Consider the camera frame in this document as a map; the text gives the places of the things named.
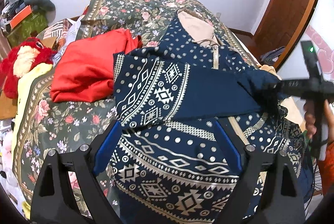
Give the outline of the person's right hand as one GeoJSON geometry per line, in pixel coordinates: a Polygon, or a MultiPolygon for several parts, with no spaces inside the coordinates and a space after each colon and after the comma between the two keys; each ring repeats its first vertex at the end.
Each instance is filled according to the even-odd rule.
{"type": "MultiPolygon", "coordinates": [[[[328,125],[328,143],[333,142],[333,122],[334,122],[334,116],[332,109],[329,106],[329,102],[327,100],[324,101],[324,116],[327,121],[328,125]]],[[[309,138],[312,138],[313,135],[316,134],[316,118],[315,118],[315,110],[314,110],[314,103],[313,101],[306,101],[304,104],[304,111],[305,111],[305,122],[306,122],[306,130],[307,130],[307,136],[309,138]]]]}

